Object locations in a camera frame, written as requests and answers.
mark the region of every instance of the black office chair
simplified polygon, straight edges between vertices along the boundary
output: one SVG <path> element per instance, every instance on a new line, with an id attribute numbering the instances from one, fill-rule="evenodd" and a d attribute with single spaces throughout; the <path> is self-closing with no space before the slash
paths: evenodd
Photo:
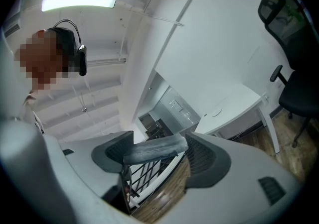
<path id="1" fill-rule="evenodd" d="M 289 118 L 292 113 L 306 118 L 294 138 L 292 147 L 295 148 L 310 119 L 319 117 L 319 44 L 298 0 L 262 0 L 258 15 L 294 70 L 287 81 L 280 73 L 283 66 L 279 65 L 270 81 L 279 77 L 284 83 L 279 104 L 290 112 Z"/>

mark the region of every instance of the white desk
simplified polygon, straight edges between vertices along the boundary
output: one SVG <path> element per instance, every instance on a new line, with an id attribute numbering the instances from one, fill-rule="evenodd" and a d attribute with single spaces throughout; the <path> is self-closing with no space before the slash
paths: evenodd
<path id="1" fill-rule="evenodd" d="M 218 108 L 221 108 L 222 111 L 217 116 L 212 116 L 213 111 L 201 118 L 195 132 L 202 134 L 218 132 L 219 129 L 254 108 L 257 110 L 263 125 L 268 127 L 275 153 L 279 152 L 279 144 L 274 125 L 269 114 L 265 111 L 265 106 L 260 95 L 245 85 L 240 84 L 235 87 L 233 93 L 216 105 L 216 109 Z"/>

